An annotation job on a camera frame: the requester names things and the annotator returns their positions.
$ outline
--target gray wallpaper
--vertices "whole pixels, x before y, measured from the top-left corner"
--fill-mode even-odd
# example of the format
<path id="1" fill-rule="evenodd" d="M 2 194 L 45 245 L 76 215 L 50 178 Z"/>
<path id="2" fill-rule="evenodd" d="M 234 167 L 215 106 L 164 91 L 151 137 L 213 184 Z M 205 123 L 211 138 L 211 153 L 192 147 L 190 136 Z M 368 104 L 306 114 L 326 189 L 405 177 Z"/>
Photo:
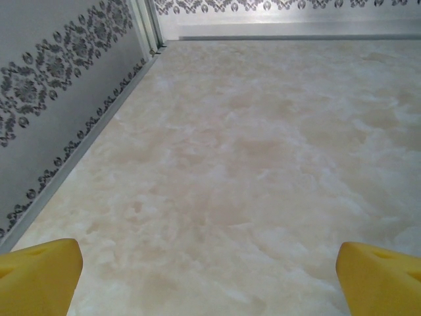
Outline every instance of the gray wallpaper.
<path id="1" fill-rule="evenodd" d="M 223 13 L 226 11 L 236 12 L 240 7 L 246 11 L 255 11 L 259 7 L 264 10 L 290 10 L 297 8 L 304 9 L 325 9 L 333 7 L 336 9 L 351 7 L 381 7 L 401 6 L 409 1 L 421 0 L 155 0 L 155 6 L 159 15 L 185 13 L 208 13 L 210 11 Z"/>
<path id="2" fill-rule="evenodd" d="M 0 242 L 143 65 L 126 0 L 0 12 Z"/>

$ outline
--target beige marble tile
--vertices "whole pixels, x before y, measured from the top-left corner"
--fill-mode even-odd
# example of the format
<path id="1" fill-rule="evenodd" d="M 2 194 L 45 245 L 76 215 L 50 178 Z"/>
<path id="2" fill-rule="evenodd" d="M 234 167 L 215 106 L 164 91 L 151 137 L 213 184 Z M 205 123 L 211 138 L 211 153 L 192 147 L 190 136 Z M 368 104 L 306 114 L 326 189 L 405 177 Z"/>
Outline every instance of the beige marble tile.
<path id="1" fill-rule="evenodd" d="M 421 255 L 419 41 L 176 42 L 16 248 L 70 316 L 347 315 L 345 241 Z"/>

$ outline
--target damask pattern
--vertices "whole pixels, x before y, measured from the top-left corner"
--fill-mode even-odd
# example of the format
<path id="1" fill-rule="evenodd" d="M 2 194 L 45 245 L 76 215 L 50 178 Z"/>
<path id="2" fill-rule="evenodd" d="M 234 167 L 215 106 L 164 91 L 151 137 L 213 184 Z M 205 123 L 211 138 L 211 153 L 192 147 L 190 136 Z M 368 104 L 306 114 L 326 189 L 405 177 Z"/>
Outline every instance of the damask pattern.
<path id="1" fill-rule="evenodd" d="M 66 147 L 64 147 L 63 155 L 61 157 L 56 157 L 54 159 L 55 168 L 51 170 L 45 170 L 41 176 L 38 177 L 38 187 L 31 188 L 26 192 L 27 202 L 24 204 L 16 204 L 13 211 L 7 215 L 9 220 L 9 226 L 4 229 L 0 228 L 0 242 L 1 239 L 6 235 L 10 229 L 19 221 L 21 216 L 28 210 L 35 198 L 44 190 L 47 184 L 54 178 L 63 164 L 69 159 L 69 157 L 74 153 L 76 148 L 80 145 L 82 140 L 91 132 L 92 128 L 98 123 L 101 117 L 108 111 L 110 106 L 114 103 L 116 98 L 123 92 L 128 84 L 132 81 L 135 75 L 141 70 L 142 66 L 145 64 L 145 61 L 142 59 L 141 62 L 133 68 L 132 72 L 129 72 L 127 78 L 123 79 L 120 82 L 119 88 L 114 89 L 113 95 L 108 96 L 103 102 L 103 106 L 97 109 L 96 115 L 90 117 L 89 120 L 85 123 L 85 129 L 80 130 L 75 139 L 71 140 Z"/>
<path id="2" fill-rule="evenodd" d="M 66 24 L 63 33 L 55 32 L 53 41 L 37 44 L 35 56 L 26 52 L 21 65 L 1 68 L 0 145 L 7 147 L 17 126 L 28 127 L 31 115 L 46 110 L 47 99 L 56 100 L 132 27 L 126 0 L 101 1 Z"/>
<path id="3" fill-rule="evenodd" d="M 367 5 L 380 7 L 388 1 L 392 6 L 406 5 L 408 0 L 155 0 L 155 7 L 159 15 L 168 15 L 171 12 L 180 14 L 198 13 L 199 8 L 202 13 L 208 13 L 213 9 L 216 13 L 223 13 L 228 10 L 237 12 L 240 7 L 246 11 L 256 11 L 262 7 L 265 11 L 290 10 L 297 8 L 325 9 L 328 5 L 340 9 L 343 7 L 364 8 Z"/>

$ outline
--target floor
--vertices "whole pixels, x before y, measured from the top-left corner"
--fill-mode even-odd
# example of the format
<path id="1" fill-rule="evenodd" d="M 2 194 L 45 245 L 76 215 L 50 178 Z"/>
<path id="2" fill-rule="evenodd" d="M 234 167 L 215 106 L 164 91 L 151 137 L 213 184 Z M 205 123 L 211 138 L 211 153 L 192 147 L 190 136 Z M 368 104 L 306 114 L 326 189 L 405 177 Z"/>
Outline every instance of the floor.
<path id="1" fill-rule="evenodd" d="M 76 315 L 348 315 L 345 241 L 421 255 L 421 41 L 174 42 L 16 249 Z"/>

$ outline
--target yellow plastic part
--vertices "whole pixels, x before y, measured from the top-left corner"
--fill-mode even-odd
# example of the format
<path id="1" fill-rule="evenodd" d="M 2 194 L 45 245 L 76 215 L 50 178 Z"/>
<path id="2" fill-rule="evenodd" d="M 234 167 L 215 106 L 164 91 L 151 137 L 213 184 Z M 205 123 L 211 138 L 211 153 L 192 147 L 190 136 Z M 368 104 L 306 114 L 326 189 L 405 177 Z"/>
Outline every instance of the yellow plastic part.
<path id="1" fill-rule="evenodd" d="M 73 239 L 0 255 L 0 315 L 65 316 L 82 265 Z"/>
<path id="2" fill-rule="evenodd" d="M 421 258 L 345 242 L 336 272 L 352 316 L 421 315 Z"/>

